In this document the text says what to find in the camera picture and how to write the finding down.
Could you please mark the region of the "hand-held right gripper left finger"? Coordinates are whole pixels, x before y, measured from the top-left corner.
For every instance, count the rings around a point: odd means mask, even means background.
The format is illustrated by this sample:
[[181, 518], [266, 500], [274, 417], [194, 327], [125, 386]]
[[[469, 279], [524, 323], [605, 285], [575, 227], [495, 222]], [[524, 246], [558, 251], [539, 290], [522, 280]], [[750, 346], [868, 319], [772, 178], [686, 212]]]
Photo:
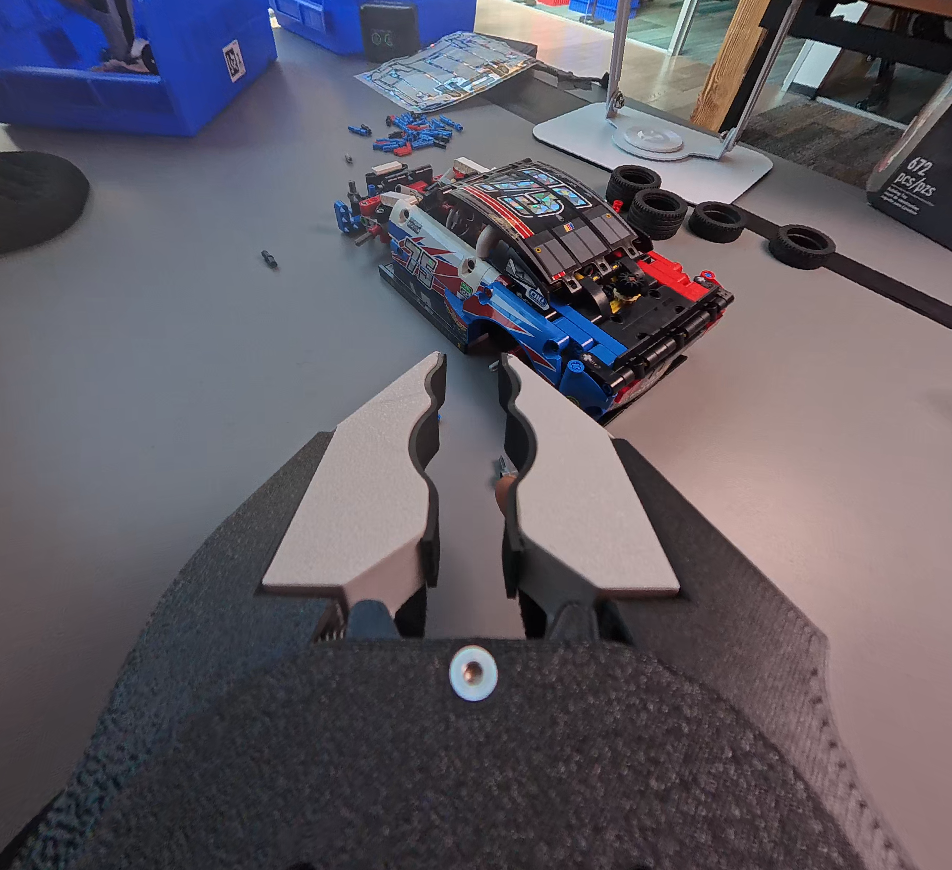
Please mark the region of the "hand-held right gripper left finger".
[[438, 581], [439, 500], [426, 467], [440, 447], [446, 355], [435, 351], [334, 429], [280, 537], [263, 590], [377, 602], [401, 636], [423, 636]]

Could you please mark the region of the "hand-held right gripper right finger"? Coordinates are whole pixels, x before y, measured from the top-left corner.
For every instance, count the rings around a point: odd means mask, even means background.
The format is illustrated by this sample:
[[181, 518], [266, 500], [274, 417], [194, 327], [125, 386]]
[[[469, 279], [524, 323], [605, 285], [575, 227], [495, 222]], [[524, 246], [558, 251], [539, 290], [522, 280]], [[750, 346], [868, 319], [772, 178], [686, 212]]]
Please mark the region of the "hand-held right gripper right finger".
[[520, 359], [501, 355], [497, 381], [511, 479], [503, 574], [526, 634], [548, 635], [565, 607], [598, 628], [610, 602], [677, 597], [680, 581], [621, 444]]

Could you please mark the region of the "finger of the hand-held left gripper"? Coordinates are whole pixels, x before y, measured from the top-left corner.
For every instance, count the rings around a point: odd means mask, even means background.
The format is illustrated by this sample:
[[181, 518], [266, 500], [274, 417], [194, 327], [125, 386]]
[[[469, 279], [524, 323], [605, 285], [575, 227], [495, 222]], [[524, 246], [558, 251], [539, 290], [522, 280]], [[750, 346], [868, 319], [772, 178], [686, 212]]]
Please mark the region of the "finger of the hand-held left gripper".
[[92, 0], [110, 51], [109, 65], [140, 65], [133, 0]]

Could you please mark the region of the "blue parts bin with tag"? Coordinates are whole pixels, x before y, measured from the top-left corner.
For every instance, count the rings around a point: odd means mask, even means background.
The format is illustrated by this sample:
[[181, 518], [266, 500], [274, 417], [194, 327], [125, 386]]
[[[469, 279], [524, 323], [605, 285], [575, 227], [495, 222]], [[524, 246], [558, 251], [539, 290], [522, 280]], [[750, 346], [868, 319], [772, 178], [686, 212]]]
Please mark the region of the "blue parts bin with tag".
[[192, 137], [277, 58], [268, 0], [134, 0], [158, 74], [96, 71], [98, 26], [58, 0], [1, 0], [3, 124]]

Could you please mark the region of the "toy race car model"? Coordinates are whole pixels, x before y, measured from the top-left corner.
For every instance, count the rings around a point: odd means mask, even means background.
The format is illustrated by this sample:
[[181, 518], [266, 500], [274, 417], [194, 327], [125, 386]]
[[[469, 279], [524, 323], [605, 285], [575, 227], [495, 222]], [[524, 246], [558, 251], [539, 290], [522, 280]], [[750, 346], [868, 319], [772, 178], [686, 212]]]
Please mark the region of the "toy race car model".
[[387, 162], [334, 203], [387, 244], [381, 277], [464, 353], [487, 342], [607, 424], [686, 359], [734, 296], [658, 254], [591, 187], [531, 159]]

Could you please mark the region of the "grey desk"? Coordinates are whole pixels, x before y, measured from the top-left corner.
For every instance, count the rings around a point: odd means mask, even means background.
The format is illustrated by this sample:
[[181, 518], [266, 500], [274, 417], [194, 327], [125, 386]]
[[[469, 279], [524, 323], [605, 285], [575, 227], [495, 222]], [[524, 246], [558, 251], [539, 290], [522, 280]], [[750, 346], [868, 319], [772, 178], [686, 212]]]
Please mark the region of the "grey desk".
[[[89, 178], [65, 236], [2, 258], [2, 844], [64, 784], [161, 593], [316, 433], [446, 350], [427, 630], [521, 629], [491, 495], [490, 359], [378, 276], [332, 203], [387, 101], [363, 62], [278, 61], [195, 138], [3, 128]], [[344, 154], [354, 159], [344, 161]], [[261, 258], [267, 250], [279, 268]], [[826, 634], [831, 704], [921, 868], [950, 868], [950, 330], [750, 232], [660, 247], [734, 293], [612, 425]]]

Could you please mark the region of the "black round pad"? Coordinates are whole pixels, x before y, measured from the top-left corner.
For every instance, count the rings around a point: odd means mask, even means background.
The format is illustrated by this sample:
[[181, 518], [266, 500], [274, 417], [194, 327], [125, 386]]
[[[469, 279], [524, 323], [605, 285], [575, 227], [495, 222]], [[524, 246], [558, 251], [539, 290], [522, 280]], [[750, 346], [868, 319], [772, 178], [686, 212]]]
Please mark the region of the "black round pad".
[[1, 255], [53, 240], [83, 215], [90, 195], [84, 173], [63, 157], [37, 151], [1, 153]]

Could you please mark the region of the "black small device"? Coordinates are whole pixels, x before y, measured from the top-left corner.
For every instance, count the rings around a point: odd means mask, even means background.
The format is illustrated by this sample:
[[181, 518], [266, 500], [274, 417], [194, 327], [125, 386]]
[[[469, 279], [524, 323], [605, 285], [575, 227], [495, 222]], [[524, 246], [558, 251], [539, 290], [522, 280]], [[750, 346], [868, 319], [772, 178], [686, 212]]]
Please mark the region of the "black small device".
[[368, 2], [359, 7], [363, 56], [384, 63], [421, 50], [418, 8], [415, 3]]

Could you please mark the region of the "black rubber tyre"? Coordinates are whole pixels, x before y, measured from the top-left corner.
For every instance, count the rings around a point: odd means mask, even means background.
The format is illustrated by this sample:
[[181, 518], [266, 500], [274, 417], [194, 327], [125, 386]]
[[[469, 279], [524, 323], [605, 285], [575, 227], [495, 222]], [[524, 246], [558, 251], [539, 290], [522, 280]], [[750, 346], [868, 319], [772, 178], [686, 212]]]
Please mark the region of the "black rubber tyre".
[[666, 241], [678, 233], [688, 210], [689, 204], [680, 196], [660, 188], [645, 188], [630, 202], [627, 221], [652, 241]]
[[837, 245], [826, 233], [803, 224], [778, 228], [768, 241], [768, 251], [779, 262], [804, 271], [824, 267], [837, 253]]
[[734, 204], [707, 200], [693, 207], [687, 227], [703, 240], [727, 245], [736, 241], [744, 232], [746, 215]]
[[634, 197], [640, 192], [659, 189], [661, 177], [653, 169], [641, 164], [623, 164], [610, 174], [605, 187], [605, 200], [612, 205], [621, 204], [618, 212], [627, 212]]

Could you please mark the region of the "pile of blue pins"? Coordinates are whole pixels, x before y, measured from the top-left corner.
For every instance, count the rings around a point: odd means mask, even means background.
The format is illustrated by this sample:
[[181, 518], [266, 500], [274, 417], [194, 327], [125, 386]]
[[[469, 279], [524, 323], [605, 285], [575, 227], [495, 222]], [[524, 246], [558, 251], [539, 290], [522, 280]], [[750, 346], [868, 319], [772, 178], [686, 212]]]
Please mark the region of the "pile of blue pins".
[[369, 139], [376, 152], [405, 157], [428, 148], [446, 150], [454, 135], [462, 134], [465, 127], [447, 116], [406, 111], [387, 115], [382, 134], [377, 134], [368, 124], [350, 124], [348, 131], [353, 136]]

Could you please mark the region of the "holographic sticker sheet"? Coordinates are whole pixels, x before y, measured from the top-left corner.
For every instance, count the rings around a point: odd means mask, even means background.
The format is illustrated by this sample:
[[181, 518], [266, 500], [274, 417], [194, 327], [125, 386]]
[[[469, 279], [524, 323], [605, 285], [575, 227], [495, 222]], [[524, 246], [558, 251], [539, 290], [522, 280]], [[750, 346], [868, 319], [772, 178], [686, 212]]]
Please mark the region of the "holographic sticker sheet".
[[459, 31], [356, 79], [403, 110], [428, 113], [493, 89], [536, 63], [503, 40]]

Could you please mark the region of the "white monitor stand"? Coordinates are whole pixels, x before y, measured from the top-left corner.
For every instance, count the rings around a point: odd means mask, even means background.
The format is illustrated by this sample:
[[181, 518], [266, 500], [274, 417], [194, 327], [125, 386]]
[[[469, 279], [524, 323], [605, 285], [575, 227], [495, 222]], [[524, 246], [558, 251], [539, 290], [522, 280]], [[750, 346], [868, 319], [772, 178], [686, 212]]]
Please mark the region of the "white monitor stand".
[[690, 202], [735, 201], [772, 169], [768, 156], [741, 145], [739, 138], [803, 0], [790, 1], [737, 124], [720, 135], [625, 105], [620, 79], [630, 4], [631, 0], [617, 3], [606, 103], [592, 103], [537, 124], [534, 138], [609, 171], [625, 158], [643, 163]]

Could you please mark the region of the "black product box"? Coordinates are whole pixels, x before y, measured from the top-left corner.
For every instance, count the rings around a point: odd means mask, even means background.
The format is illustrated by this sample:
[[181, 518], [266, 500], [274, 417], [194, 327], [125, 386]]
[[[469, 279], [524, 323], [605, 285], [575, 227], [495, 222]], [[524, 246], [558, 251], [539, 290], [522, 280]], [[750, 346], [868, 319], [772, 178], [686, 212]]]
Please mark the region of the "black product box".
[[951, 248], [951, 76], [875, 165], [865, 193], [875, 209]]

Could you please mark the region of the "wooden post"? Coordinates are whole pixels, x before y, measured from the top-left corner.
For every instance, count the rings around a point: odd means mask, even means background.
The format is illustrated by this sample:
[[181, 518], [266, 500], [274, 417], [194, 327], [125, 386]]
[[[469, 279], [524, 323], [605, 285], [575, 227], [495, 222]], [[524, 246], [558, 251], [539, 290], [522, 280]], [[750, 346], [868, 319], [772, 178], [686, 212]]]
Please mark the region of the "wooden post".
[[690, 122], [722, 133], [735, 126], [756, 79], [767, 30], [761, 25], [771, 0], [740, 0], [699, 92]]

